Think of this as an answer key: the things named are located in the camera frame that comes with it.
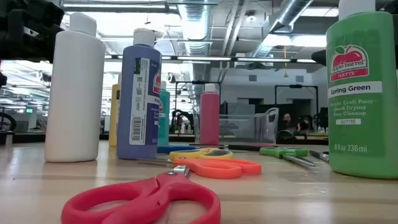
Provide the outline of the white paint bottle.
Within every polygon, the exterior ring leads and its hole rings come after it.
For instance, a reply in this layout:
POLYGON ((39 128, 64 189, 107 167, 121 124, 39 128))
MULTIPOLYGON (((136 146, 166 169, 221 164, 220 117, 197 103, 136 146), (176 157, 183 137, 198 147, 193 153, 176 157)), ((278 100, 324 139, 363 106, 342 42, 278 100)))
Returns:
POLYGON ((56 35, 45 132, 46 162, 82 162, 98 157, 104 55, 96 21, 70 16, 68 30, 56 35))

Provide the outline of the green paint bottle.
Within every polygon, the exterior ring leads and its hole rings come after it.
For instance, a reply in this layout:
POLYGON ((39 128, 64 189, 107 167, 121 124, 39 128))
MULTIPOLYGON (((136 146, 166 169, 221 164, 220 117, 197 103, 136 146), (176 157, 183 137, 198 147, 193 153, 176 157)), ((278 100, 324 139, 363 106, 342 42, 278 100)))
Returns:
POLYGON ((330 166, 398 179, 398 76, 394 17, 376 0, 339 0, 326 32, 330 166))

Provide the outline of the thin black paintbrush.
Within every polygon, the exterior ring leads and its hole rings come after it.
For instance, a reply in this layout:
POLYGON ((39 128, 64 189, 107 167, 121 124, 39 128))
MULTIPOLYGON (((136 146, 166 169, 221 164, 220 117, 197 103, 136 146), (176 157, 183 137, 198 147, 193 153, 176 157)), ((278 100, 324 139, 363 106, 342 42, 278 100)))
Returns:
POLYGON ((326 163, 329 163, 330 157, 328 151, 318 152, 318 151, 309 150, 309 153, 311 156, 323 160, 326 163))

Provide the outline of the purple paint bottle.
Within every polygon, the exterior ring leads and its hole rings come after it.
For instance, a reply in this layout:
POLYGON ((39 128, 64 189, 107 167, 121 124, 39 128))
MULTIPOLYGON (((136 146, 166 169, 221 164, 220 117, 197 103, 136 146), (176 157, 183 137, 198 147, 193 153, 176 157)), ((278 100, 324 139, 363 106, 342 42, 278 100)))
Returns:
POLYGON ((137 28, 123 51, 117 157, 154 159, 157 155, 162 54, 155 33, 137 28))

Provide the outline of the yellow paint bottle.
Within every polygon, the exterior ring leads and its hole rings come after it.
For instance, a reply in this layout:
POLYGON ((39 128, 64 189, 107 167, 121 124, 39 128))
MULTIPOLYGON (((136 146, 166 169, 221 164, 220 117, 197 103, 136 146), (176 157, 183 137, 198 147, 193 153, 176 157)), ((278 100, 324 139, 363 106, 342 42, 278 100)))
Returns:
POLYGON ((111 95, 111 114, 109 127, 109 146, 116 147, 117 131, 118 131, 118 116, 119 116, 119 98, 120 98, 120 84, 112 86, 111 95))

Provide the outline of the pink paint bottle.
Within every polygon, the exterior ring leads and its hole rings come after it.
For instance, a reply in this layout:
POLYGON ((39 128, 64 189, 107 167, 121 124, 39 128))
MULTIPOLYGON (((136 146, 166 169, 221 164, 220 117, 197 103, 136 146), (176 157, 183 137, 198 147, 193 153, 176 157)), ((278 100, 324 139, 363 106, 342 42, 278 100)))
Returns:
POLYGON ((200 143, 219 144, 220 95, 214 83, 205 84, 200 96, 200 143))

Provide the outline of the teal paint bottle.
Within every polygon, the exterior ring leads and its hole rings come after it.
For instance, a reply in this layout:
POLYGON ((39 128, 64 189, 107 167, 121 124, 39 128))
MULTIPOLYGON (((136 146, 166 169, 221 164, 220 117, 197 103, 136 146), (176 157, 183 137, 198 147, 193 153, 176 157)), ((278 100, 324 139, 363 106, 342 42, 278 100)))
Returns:
POLYGON ((160 108, 159 108, 159 136, 158 145, 166 146, 169 144, 169 124, 170 124, 170 93, 166 90, 167 82, 161 82, 160 108))

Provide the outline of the person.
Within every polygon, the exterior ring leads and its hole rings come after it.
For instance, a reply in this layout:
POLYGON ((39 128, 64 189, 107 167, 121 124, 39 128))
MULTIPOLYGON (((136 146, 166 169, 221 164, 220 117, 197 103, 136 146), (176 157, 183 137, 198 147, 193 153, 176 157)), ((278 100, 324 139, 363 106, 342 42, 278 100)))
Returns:
POLYGON ((286 130, 286 129, 295 129, 295 125, 292 122, 292 118, 289 113, 285 113, 282 118, 281 130, 286 130))

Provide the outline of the clear plastic bin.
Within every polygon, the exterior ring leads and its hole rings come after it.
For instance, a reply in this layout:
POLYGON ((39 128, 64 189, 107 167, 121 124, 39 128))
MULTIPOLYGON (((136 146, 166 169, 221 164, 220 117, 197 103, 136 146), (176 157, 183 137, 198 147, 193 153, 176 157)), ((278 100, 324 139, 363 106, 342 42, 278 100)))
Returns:
MULTIPOLYGON (((223 103, 219 115, 219 145, 227 143, 275 144, 279 109, 256 113, 254 105, 223 103)), ((192 129, 195 142, 200 143, 200 109, 193 110, 192 129)))

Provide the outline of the slanted silver ventilation duct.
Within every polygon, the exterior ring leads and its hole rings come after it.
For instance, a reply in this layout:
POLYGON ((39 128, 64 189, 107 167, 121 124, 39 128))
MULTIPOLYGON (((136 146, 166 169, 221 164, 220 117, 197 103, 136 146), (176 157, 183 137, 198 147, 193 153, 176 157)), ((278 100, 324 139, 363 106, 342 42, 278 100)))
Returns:
POLYGON ((294 29, 295 21, 311 5, 314 0, 283 0, 280 9, 267 16, 262 27, 262 40, 250 57, 264 58, 275 47, 277 36, 274 32, 290 34, 294 29))

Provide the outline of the green handled scissors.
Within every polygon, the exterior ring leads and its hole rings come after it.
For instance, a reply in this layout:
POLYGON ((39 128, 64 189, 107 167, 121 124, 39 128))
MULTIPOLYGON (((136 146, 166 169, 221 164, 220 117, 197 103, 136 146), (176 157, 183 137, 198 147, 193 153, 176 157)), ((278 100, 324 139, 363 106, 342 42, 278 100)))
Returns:
POLYGON ((259 153, 263 156, 272 156, 278 159, 294 162, 306 167, 315 167, 315 163, 307 160, 308 149, 294 147, 262 147, 259 153))

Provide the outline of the orange handled scissors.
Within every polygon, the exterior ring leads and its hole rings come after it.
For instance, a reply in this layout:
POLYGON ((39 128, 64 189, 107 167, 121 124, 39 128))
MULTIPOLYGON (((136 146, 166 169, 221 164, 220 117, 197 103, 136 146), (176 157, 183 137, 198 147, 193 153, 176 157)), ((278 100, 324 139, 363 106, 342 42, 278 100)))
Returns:
POLYGON ((235 179, 243 174, 259 175, 262 166, 253 161, 239 159, 191 159, 181 157, 178 159, 139 159, 142 162, 158 164, 172 164, 174 167, 186 166, 196 175, 212 179, 235 179))

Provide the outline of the yellow handled scissors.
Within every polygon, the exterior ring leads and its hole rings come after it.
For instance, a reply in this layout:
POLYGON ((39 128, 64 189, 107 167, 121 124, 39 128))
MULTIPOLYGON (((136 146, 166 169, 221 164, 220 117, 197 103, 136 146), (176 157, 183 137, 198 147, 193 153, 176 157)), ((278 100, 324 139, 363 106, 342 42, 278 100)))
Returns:
POLYGON ((172 151, 169 153, 169 159, 171 160, 180 159, 182 157, 191 159, 233 159, 234 155, 227 149, 219 149, 217 147, 172 151))

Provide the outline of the blue handled scissors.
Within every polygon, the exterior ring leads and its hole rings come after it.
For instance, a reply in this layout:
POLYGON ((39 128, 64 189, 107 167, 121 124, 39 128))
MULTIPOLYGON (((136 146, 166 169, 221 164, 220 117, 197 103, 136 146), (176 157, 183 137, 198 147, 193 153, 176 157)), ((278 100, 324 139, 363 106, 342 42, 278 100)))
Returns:
POLYGON ((184 145, 168 145, 168 146, 158 146, 158 154, 169 154, 172 151, 186 151, 196 149, 194 146, 184 146, 184 145))

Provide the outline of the red handled scissors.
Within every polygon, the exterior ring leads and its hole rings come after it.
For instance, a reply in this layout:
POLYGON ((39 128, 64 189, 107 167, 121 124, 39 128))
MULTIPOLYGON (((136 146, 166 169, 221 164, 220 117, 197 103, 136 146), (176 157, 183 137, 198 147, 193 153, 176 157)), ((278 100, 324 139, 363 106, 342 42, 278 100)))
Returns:
POLYGON ((189 171, 187 166, 177 166, 149 179, 84 191, 65 203, 61 224, 151 224, 177 200, 193 201, 207 209, 189 224, 221 224, 219 197, 190 181, 189 171))

